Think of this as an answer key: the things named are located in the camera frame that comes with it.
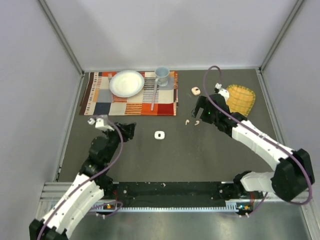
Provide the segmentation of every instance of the white wall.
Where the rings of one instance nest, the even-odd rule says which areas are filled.
[[[0,239],[29,239],[79,74],[35,0],[0,7]]]
[[[260,66],[297,0],[46,0],[85,70]]]
[[[320,178],[320,1],[305,1],[265,70],[276,111],[290,147],[311,154]],[[320,205],[320,186],[315,186]]]

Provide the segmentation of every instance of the colorful placemat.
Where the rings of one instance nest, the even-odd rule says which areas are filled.
[[[256,100],[255,92],[240,85],[230,85],[226,89],[230,94],[229,99],[226,101],[230,112],[238,112],[247,117]]]
[[[109,88],[108,74],[117,72],[90,72],[81,101],[80,115],[151,115],[175,116],[178,106],[178,73],[170,72],[167,86],[158,86],[154,109],[151,111],[155,86],[155,72],[140,72],[144,77],[143,89],[131,97],[117,97]]]

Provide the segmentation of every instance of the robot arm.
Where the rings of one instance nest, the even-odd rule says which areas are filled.
[[[280,147],[284,148],[298,159],[307,172],[311,184],[315,182],[310,156],[305,150],[300,149],[295,151],[289,147],[283,146],[270,138],[267,134],[258,130],[239,112],[231,113],[226,103],[229,98],[229,93],[226,89],[221,88],[220,84],[215,86],[215,94],[210,95],[210,98],[221,109],[236,118],[243,125],[256,131],[258,135],[252,133],[220,112],[205,96],[200,96],[198,98],[192,116],[196,117],[199,110],[203,109],[200,116],[200,119],[203,122],[214,124],[220,131],[246,145],[265,160],[273,170],[273,172],[263,173],[247,171],[240,174],[238,177],[240,177],[240,183],[246,192],[273,192],[279,198],[288,202],[308,187],[307,181],[300,168],[287,154],[279,149]]]
[[[36,240],[44,223],[52,216],[54,210],[62,202],[65,202],[48,222],[41,240],[68,240],[81,219],[90,211],[92,206],[105,195],[112,195],[114,191],[113,179],[101,174],[93,180],[89,180],[107,167],[118,148],[121,140],[117,131],[108,125],[104,117],[94,119],[95,128],[102,130],[106,137],[98,136],[92,142],[89,149],[89,156],[83,163],[79,173],[73,181],[71,187],[64,196],[40,221],[34,219],[29,226],[30,239]],[[123,142],[127,142],[134,137],[135,123],[120,124],[119,128],[123,137]],[[88,181],[79,190],[75,191],[79,185]]]

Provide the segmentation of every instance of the navy square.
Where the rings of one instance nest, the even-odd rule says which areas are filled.
[[[111,102],[97,102],[95,104],[93,115],[108,115],[110,112]]]

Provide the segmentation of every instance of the gray table surface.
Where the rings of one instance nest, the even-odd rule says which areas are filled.
[[[176,116],[111,116],[120,123],[136,122],[133,140],[124,144],[123,153],[108,175],[120,182],[191,182],[231,181],[246,170],[269,171],[270,167],[255,153],[214,125],[191,118],[191,111],[198,97],[191,88],[203,91],[203,70],[178,71],[179,107]],[[223,70],[224,87],[238,84],[252,89],[255,104],[248,116],[261,131],[275,138],[267,106],[254,69]],[[207,81],[213,93],[219,79],[216,70]],[[88,83],[83,82],[80,98]],[[73,182],[81,165],[88,156],[92,139],[102,133],[87,124],[88,117],[80,116],[77,107],[59,177],[60,182]],[[165,139],[156,140],[155,131],[164,131]]]

